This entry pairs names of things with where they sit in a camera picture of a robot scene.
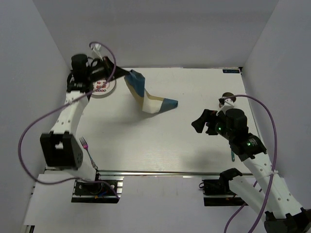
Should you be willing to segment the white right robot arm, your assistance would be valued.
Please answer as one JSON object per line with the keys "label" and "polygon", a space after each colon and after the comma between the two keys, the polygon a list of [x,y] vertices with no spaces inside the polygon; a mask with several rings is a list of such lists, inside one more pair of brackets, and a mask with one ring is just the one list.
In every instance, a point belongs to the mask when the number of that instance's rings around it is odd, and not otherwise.
{"label": "white right robot arm", "polygon": [[311,228],[311,211],[303,208],[277,171],[273,170],[265,146],[248,131],[247,117],[241,109],[225,112],[205,109],[191,125],[197,133],[202,133],[207,126],[208,135],[227,139],[231,150],[251,171],[261,192],[249,184],[236,168],[220,174],[219,187],[224,193],[237,194],[257,212],[266,232],[306,233]]}

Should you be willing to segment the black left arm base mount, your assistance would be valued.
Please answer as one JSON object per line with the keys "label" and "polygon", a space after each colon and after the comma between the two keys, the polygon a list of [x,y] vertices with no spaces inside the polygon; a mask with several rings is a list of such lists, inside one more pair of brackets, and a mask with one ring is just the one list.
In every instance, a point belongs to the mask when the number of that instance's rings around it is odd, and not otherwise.
{"label": "black left arm base mount", "polygon": [[116,204],[121,197],[123,178],[110,177],[104,180],[108,183],[85,183],[76,181],[73,188],[71,202],[73,203],[112,203]]}

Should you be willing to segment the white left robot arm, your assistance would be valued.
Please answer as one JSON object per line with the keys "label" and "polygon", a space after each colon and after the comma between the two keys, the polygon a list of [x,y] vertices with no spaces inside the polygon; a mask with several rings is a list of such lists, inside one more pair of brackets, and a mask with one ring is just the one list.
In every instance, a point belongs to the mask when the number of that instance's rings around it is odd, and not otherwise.
{"label": "white left robot arm", "polygon": [[99,80],[117,79],[129,74],[115,67],[108,57],[96,58],[92,62],[85,54],[71,58],[71,71],[67,78],[65,105],[56,123],[48,133],[40,137],[45,161],[48,167],[67,171],[77,179],[87,180],[86,188],[93,194],[102,190],[103,182],[96,178],[97,170],[84,161],[83,151],[75,135],[82,113],[90,101],[86,93],[94,89]]}

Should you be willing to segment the blue tan white cloth napkin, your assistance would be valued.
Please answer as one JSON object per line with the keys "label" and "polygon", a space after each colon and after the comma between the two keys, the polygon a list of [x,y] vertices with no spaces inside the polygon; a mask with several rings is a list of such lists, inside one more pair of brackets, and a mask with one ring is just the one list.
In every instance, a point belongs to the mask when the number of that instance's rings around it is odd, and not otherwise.
{"label": "blue tan white cloth napkin", "polygon": [[178,101],[149,94],[145,88],[145,77],[134,70],[125,75],[124,81],[139,104],[141,110],[148,114],[160,114],[178,107]]}

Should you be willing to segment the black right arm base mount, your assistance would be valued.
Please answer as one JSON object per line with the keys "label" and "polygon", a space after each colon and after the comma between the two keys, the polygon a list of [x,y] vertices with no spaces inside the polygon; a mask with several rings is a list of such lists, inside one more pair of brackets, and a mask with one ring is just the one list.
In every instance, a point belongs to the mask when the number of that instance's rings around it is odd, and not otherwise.
{"label": "black right arm base mount", "polygon": [[219,180],[202,180],[199,188],[203,191],[205,207],[242,206],[245,204],[239,196],[226,190]]}

